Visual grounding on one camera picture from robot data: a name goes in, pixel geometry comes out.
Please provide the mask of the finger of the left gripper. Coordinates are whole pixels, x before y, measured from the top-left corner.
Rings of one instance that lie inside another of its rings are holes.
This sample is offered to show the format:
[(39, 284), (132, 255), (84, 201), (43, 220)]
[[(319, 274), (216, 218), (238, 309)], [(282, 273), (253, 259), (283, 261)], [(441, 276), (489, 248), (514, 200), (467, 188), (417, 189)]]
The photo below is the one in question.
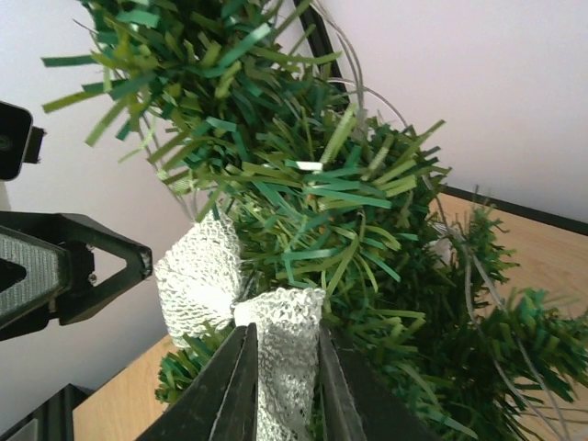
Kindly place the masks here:
[(1, 214), (1, 338), (88, 320), (153, 273), (149, 247), (72, 213)]

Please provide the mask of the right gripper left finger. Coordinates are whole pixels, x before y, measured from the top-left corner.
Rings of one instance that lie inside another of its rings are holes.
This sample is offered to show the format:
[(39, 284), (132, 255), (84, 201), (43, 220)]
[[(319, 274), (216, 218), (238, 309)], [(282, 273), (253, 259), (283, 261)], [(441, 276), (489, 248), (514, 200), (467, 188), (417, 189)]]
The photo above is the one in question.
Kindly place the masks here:
[(196, 381), (138, 440), (254, 440), (257, 385), (257, 329), (250, 323), (232, 331)]

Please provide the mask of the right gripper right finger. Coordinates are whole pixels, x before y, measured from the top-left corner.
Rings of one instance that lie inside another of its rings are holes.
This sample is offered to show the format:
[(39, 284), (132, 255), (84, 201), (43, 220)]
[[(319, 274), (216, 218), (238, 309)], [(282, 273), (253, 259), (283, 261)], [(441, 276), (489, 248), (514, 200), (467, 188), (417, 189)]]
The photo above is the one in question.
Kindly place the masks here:
[(345, 333), (325, 322), (319, 333), (319, 379), (325, 440), (439, 439), (386, 389)]

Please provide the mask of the white mesh bow ornament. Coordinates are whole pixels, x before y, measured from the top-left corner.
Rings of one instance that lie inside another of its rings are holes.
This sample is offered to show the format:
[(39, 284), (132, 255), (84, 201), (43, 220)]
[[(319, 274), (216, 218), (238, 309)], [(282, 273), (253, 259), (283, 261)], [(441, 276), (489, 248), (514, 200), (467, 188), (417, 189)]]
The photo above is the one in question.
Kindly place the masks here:
[(164, 321), (174, 344), (255, 324), (258, 342), (257, 439), (308, 440), (318, 370), (321, 288), (261, 294), (242, 269), (232, 220), (207, 214), (155, 264)]

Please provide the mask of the fairy light string white beads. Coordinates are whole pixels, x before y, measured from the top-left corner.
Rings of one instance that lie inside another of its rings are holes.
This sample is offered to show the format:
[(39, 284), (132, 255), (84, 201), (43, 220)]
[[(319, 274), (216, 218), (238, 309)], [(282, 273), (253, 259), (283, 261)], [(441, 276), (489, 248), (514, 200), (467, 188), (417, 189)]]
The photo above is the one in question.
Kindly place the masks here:
[(344, 80), (292, 55), (279, 68), (269, 113), (240, 130), (187, 146), (186, 175), (211, 189), (199, 213), (227, 215), (254, 291), (321, 288), (322, 317), (349, 327), (389, 376), (412, 377), (430, 410), (472, 410), (488, 398), (517, 413), (571, 399), (585, 370), (571, 322), (542, 290), (503, 298), (510, 253), (483, 208), (450, 224), (439, 190), (445, 171), (427, 133), (370, 118), (358, 64)]

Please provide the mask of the small green christmas tree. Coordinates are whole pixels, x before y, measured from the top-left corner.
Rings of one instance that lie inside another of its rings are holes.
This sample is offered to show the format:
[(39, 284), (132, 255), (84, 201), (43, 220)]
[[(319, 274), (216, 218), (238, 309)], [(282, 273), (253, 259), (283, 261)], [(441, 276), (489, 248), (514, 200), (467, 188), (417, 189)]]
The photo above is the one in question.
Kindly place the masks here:
[(306, 57), (279, 37), (319, 3), (87, 1), (94, 48), (48, 68), (102, 78), (44, 106), (108, 96), (86, 138), (119, 117), (193, 223), (154, 267), (175, 350), (156, 399), (178, 402), (230, 331), (254, 322), (258, 436), (323, 440), (318, 328), (351, 338), (383, 383), (444, 440), (532, 440), (527, 415), (584, 440), (568, 405), (587, 382), (587, 318), (542, 289), (499, 287), (513, 266), (487, 206), (449, 218), (447, 169), (429, 131), (364, 107), (368, 88), (333, 77), (336, 53)]

